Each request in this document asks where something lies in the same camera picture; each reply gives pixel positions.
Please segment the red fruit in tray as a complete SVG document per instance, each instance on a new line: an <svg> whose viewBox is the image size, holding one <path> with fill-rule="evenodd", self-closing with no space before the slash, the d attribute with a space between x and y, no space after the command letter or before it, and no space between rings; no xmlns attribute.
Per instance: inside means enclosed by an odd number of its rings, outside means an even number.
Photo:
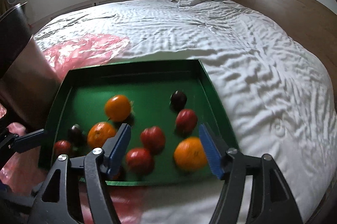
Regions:
<svg viewBox="0 0 337 224"><path fill-rule="evenodd" d="M154 170L155 161L148 149L137 147L127 152L126 164L131 172L147 175Z"/></svg>
<svg viewBox="0 0 337 224"><path fill-rule="evenodd" d="M175 120L175 127L181 134L190 134L198 123L198 117L195 111L191 109L181 110Z"/></svg>

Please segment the green tray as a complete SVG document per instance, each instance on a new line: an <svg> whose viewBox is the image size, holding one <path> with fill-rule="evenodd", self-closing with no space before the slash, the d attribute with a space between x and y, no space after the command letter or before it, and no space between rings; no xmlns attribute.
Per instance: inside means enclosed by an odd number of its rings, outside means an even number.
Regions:
<svg viewBox="0 0 337 224"><path fill-rule="evenodd" d="M159 186L211 179L213 174L209 167L187 174L177 168L173 160L174 150L181 141L175 131L177 115L170 108L170 97L177 90L185 93L186 107L195 111L199 123L222 136L229 146L238 146L221 99L201 61L113 63L68 72L46 122L48 138L40 149L39 168L51 168L55 160L54 143L67 139L72 125L77 124L88 133L96 123L107 121L104 106L108 99L124 95L132 105L129 148L139 147L140 133L152 126L163 130L166 145L155 157L151 174L139 177L127 171L119 186Z"/></svg>

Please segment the pink plastic sheet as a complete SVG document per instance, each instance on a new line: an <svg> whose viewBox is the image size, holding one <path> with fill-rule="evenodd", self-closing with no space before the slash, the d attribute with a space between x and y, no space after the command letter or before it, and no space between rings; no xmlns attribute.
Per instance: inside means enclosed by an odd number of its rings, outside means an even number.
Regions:
<svg viewBox="0 0 337 224"><path fill-rule="evenodd" d="M61 81L71 69L106 64L120 54L129 44L128 37L110 34L86 34L83 37L52 45L48 49L39 48L53 72ZM27 194L45 173L37 168L38 149L15 154L1 169L1 182L9 185L16 193ZM136 202L143 198L143 190L131 195L127 190L117 190L111 195L116 201L118 216L122 223L137 223L142 216L141 207Z"/></svg>

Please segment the white bed sheet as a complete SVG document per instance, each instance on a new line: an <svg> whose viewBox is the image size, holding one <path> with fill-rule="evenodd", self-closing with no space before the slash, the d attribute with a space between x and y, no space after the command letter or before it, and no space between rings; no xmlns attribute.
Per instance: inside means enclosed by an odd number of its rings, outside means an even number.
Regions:
<svg viewBox="0 0 337 224"><path fill-rule="evenodd" d="M314 215L336 180L334 92L322 62L276 22L231 0L133 0L60 15L35 40L48 49L86 33L128 37L118 61L201 60L241 151L271 154L302 219Z"/></svg>

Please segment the large wrinkled orange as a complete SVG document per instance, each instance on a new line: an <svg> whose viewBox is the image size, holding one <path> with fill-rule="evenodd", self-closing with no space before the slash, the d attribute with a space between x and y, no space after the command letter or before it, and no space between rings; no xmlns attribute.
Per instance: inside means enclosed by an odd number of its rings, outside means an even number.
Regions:
<svg viewBox="0 0 337 224"><path fill-rule="evenodd" d="M96 123L88 132L87 144L91 149L102 147L107 139L116 135L116 129L108 122Z"/></svg>

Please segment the wooden headboard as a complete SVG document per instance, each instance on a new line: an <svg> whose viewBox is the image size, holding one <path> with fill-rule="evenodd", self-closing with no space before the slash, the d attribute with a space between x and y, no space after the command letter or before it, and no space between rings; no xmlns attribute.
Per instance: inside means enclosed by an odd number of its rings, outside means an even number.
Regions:
<svg viewBox="0 0 337 224"><path fill-rule="evenodd" d="M336 14L317 0L232 0L274 20L336 80Z"/></svg>

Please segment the red fruit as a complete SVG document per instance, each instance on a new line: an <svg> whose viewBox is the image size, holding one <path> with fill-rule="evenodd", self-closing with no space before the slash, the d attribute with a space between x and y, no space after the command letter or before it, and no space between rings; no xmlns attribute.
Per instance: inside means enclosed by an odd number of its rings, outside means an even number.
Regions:
<svg viewBox="0 0 337 224"><path fill-rule="evenodd" d="M59 140L54 144L54 154L59 156L61 154L70 155L72 153L72 144L67 140Z"/></svg>
<svg viewBox="0 0 337 224"><path fill-rule="evenodd" d="M144 148L152 154L159 154L165 147L166 137L162 129L158 126L148 127L140 134L140 140Z"/></svg>
<svg viewBox="0 0 337 224"><path fill-rule="evenodd" d="M198 117L195 111L191 109L181 110L175 120L175 127L181 134L190 134L198 123Z"/></svg>
<svg viewBox="0 0 337 224"><path fill-rule="evenodd" d="M137 147L127 152L126 164L131 172L147 175L154 170L155 161L148 149Z"/></svg>

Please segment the dark plum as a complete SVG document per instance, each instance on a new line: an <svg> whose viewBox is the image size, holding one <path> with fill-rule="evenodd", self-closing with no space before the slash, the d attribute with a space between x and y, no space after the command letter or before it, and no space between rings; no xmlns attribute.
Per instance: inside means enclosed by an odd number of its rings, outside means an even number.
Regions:
<svg viewBox="0 0 337 224"><path fill-rule="evenodd" d="M84 147L87 144L86 136L78 124L72 125L67 131L68 141L75 147Z"/></svg>
<svg viewBox="0 0 337 224"><path fill-rule="evenodd" d="M170 107L174 111L181 111L185 108L185 105L187 103L187 96L182 91L175 91L172 93L170 97Z"/></svg>

